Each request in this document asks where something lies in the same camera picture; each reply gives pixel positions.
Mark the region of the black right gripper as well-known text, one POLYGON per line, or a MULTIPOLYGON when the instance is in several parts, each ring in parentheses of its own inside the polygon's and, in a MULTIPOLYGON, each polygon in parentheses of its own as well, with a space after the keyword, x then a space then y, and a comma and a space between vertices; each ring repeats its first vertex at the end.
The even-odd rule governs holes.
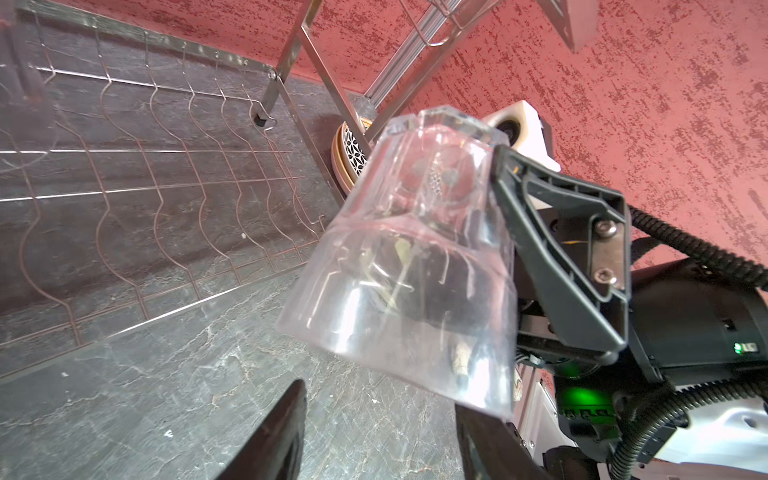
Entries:
POLYGON ((554 330, 525 330, 518 358, 552 374, 561 429, 612 478, 703 427, 706 409, 766 405, 764 277, 680 260, 636 271, 631 299, 620 192, 505 146, 490 186, 554 330))

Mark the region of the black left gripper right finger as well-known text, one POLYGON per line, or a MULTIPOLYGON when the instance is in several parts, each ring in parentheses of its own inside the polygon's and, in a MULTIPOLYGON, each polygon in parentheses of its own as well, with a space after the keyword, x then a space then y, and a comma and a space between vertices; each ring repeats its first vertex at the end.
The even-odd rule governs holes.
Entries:
POLYGON ((465 479, 550 479, 501 419, 460 404, 455 416, 465 479))

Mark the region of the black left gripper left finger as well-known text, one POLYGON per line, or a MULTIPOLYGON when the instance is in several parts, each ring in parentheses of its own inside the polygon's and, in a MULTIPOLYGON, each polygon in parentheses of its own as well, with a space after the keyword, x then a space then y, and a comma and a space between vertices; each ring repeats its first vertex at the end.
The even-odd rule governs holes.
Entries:
POLYGON ((305 382, 294 380, 216 479, 297 479, 304 449, 306 395, 305 382))

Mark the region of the white patterned plate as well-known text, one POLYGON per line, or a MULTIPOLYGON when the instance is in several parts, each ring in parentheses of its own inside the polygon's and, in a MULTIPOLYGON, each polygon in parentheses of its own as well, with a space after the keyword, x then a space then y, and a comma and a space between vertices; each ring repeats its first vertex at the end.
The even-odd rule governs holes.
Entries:
POLYGON ((331 166, 342 193, 348 195, 362 174, 367 158, 346 122, 343 122, 331 142, 331 166))

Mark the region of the steel two-tier dish rack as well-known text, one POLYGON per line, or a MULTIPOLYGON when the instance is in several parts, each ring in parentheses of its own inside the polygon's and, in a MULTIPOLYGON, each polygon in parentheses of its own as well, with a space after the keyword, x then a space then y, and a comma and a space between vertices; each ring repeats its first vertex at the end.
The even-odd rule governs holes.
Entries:
POLYGON ((1 386, 226 378, 263 353, 336 214, 335 96, 50 1, 17 1, 57 142, 1 171, 1 386))

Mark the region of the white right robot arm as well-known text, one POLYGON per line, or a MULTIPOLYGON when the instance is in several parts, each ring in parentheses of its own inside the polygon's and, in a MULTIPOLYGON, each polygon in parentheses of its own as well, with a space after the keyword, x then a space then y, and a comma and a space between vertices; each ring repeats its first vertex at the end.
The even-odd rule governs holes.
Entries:
POLYGON ((516 244, 516 359, 554 380, 563 446, 457 406, 469 479, 767 469, 767 269, 508 147, 490 186, 516 244))

